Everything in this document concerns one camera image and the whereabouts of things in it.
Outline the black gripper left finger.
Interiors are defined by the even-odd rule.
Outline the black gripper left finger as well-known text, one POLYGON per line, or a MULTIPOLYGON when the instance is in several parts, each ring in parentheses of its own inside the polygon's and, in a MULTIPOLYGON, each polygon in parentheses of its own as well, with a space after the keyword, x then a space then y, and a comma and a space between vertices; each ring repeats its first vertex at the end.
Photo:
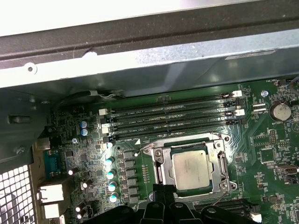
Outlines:
POLYGON ((153 185, 152 202, 139 205, 137 210, 121 205, 99 214, 85 224, 162 224, 164 222, 165 195, 164 185, 153 185))

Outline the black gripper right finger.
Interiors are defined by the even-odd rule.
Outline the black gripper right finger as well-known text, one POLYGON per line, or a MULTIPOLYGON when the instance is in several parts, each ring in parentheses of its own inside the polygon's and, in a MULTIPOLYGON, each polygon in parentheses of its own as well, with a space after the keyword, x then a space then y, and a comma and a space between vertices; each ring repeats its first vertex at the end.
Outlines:
POLYGON ((175 202, 174 185, 165 185, 165 204, 174 224, 250 224, 251 220, 223 208, 209 205, 200 212, 186 203, 175 202))

